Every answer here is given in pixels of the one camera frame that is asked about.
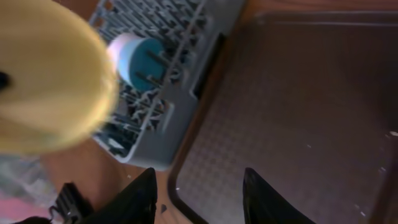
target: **brown tray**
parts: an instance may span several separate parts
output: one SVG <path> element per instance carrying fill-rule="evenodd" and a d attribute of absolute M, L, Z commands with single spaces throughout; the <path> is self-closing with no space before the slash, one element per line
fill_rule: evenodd
<path fill-rule="evenodd" d="M 396 219 L 397 42 L 396 12 L 256 17 L 172 171 L 175 206 L 194 223 L 244 223 L 252 167 L 317 223 Z"/>

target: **wooden table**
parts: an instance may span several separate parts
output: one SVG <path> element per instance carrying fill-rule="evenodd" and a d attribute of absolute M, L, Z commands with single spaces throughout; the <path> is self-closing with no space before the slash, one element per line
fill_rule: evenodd
<path fill-rule="evenodd" d="M 88 19 L 98 0 L 55 0 L 70 8 L 84 19 Z M 254 15 L 264 11 L 319 11 L 319 10 L 397 10 L 398 1 L 391 0 L 247 0 L 231 37 L 226 41 L 220 56 L 212 69 L 199 109 L 191 123 L 188 134 L 176 156 L 176 161 L 183 161 L 187 155 L 195 133 L 200 127 L 206 109 L 211 103 L 221 80 L 221 69 L 234 44 L 234 34 Z M 144 169 L 120 164 L 103 151 L 92 139 L 64 151 L 53 152 L 42 156 L 49 177 L 60 190 L 65 182 L 74 182 L 79 191 L 86 197 L 94 209 L 106 205 L 118 192 L 122 191 Z M 175 163 L 178 169 L 181 163 Z M 179 212 L 169 199 L 167 184 L 170 171 L 157 172 L 159 199 L 157 203 L 156 223 L 191 223 Z M 160 214 L 160 205 L 167 206 L 166 212 Z"/>

